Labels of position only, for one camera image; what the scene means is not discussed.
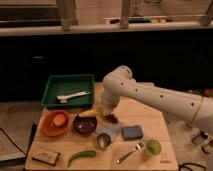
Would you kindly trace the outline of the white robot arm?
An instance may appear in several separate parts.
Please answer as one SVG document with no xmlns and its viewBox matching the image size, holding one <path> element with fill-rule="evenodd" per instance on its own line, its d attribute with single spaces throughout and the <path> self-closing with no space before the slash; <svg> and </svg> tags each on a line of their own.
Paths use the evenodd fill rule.
<svg viewBox="0 0 213 171">
<path fill-rule="evenodd" d="M 172 114 L 213 136 L 213 98 L 138 83 L 133 80 L 132 70 L 124 65 L 108 73 L 102 83 L 101 105 L 105 110 L 113 111 L 124 96 Z"/>
</svg>

